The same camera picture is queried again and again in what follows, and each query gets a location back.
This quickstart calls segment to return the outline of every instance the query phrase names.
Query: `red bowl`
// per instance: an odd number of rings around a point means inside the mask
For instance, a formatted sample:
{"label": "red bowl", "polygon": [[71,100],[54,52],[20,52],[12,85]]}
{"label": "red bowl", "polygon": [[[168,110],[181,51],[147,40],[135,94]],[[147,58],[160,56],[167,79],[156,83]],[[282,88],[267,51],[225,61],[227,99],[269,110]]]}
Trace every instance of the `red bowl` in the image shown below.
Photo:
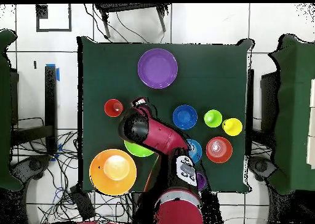
{"label": "red bowl", "polygon": [[232,155],[232,144],[224,137],[214,137],[211,139],[206,148],[207,157],[217,164],[226,162]]}
{"label": "red bowl", "polygon": [[119,116],[123,110],[122,103],[116,99],[109,99],[104,106],[105,113],[111,118]]}

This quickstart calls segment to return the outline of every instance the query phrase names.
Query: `table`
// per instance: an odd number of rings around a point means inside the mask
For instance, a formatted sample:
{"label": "table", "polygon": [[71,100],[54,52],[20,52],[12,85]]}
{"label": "table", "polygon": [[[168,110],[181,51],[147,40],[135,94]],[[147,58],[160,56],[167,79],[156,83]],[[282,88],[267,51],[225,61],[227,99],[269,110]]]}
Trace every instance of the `table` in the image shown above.
{"label": "table", "polygon": [[[193,106],[198,120],[185,132],[203,148],[201,159],[212,191],[249,191],[243,183],[245,130],[229,137],[221,126],[207,127],[203,116],[208,110],[216,109],[223,119],[238,118],[245,125],[246,60],[252,40],[243,39],[237,45],[128,44],[95,43],[78,37],[78,45],[79,90],[83,90],[79,111],[81,101],[84,110],[83,117],[79,113],[79,121],[82,117],[83,123],[78,123],[83,131],[82,157],[79,156],[83,191],[94,190],[89,167],[99,152],[109,148],[127,152],[118,135],[119,117],[110,118],[105,114],[105,102],[116,98],[128,108],[131,100],[139,96],[148,97],[156,106],[159,119],[169,124],[173,124],[172,113],[178,105]],[[159,90],[144,85],[137,73],[142,54],[157,47],[171,52],[178,63],[176,80]],[[205,155],[207,142],[216,136],[226,137],[233,146],[233,154],[224,164],[215,164]],[[137,179],[131,191],[143,191],[157,155],[132,157],[137,165]]]}
{"label": "table", "polygon": [[315,170],[306,163],[311,80],[315,78],[315,44],[287,34],[270,54],[280,70],[277,98],[279,114],[274,128],[278,166],[268,179],[280,194],[293,190],[315,190]]}

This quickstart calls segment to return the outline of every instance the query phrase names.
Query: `white floor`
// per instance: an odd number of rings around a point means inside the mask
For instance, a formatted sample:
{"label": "white floor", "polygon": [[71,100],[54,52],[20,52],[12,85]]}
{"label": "white floor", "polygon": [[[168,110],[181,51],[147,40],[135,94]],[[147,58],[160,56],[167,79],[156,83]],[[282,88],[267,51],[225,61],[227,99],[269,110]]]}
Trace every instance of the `white floor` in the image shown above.
{"label": "white floor", "polygon": [[[0,5],[0,29],[16,31],[17,40],[9,46],[7,56],[13,68],[20,74],[19,118],[44,117],[44,66],[56,64],[60,69],[58,82],[58,134],[75,132],[78,104],[78,64],[76,36],[88,36],[97,42],[107,42],[98,28],[105,33],[102,21],[93,12],[92,4],[85,11],[83,4],[72,4],[72,32],[36,32],[35,5]],[[129,29],[143,36],[148,42],[162,43],[210,43],[236,44],[240,39],[255,41],[252,54],[252,68],[255,70],[253,116],[261,117],[260,77],[276,70],[267,53],[276,50],[278,39],[284,33],[293,33],[305,41],[315,40],[315,23],[311,4],[173,4],[164,22],[163,37],[155,8],[119,12],[120,21]],[[41,28],[67,28],[68,5],[49,4],[49,18],[40,20]],[[124,28],[115,13],[110,13],[110,25],[129,42],[144,42],[142,38]],[[113,42],[125,40],[110,28]],[[36,121],[24,121],[30,126]],[[254,120],[259,129],[260,121]],[[69,150],[75,150],[68,144]],[[60,182],[60,169],[50,162],[49,169]],[[70,186],[78,180],[78,170],[68,169]],[[268,218],[268,192],[264,183],[257,182],[249,172],[248,183],[252,191],[247,194],[219,193],[221,214],[225,224],[265,224]],[[42,212],[47,210],[55,197],[52,177],[48,172],[38,181],[32,180],[28,188],[27,208],[30,224],[39,224]],[[107,197],[91,194],[97,212],[101,215],[115,213],[115,206],[104,204]]]}

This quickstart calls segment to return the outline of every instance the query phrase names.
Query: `purple cup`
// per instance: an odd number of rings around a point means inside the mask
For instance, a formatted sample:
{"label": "purple cup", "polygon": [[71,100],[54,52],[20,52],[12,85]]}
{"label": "purple cup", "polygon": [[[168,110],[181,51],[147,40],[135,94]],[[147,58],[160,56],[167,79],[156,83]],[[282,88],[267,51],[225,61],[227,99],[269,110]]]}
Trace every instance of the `purple cup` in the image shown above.
{"label": "purple cup", "polygon": [[205,187],[205,177],[202,173],[197,172],[197,188],[201,191]]}
{"label": "purple cup", "polygon": [[154,89],[163,89],[173,83],[177,70],[175,57],[165,49],[150,49],[138,62],[140,79]]}

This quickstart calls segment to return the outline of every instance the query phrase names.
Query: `blue bowl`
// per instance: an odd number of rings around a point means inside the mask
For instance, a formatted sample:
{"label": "blue bowl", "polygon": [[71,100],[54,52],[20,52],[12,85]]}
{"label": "blue bowl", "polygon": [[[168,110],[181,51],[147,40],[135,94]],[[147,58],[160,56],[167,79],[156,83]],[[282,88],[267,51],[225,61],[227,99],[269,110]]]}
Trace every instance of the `blue bowl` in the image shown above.
{"label": "blue bowl", "polygon": [[190,105],[180,105],[173,112],[174,124],[182,130],[192,128],[197,122],[197,112]]}
{"label": "blue bowl", "polygon": [[200,160],[200,158],[202,156],[201,145],[193,139],[187,139],[187,142],[190,145],[188,154],[195,164]]}

